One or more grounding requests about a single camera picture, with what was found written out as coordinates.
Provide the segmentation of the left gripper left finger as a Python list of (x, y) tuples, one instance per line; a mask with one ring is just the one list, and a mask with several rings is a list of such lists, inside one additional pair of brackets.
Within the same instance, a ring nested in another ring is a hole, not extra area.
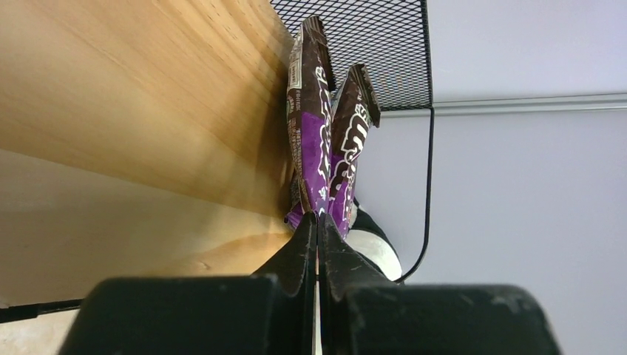
[(82, 302), (62, 354), (313, 354), (317, 216), (248, 276), (121, 277)]

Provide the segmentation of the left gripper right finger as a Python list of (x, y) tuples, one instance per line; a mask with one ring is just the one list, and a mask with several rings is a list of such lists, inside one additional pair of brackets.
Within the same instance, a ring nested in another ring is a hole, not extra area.
[(515, 285), (399, 285), (317, 222), (324, 354), (559, 354), (537, 300)]

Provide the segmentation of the purple brown candy bag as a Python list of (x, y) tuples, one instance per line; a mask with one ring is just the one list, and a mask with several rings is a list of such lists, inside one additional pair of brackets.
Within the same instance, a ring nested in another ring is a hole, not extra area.
[(367, 67), (350, 66), (336, 94), (331, 122), (331, 181), (329, 215), (341, 237), (349, 229), (357, 160), (368, 131), (380, 126), (381, 109)]

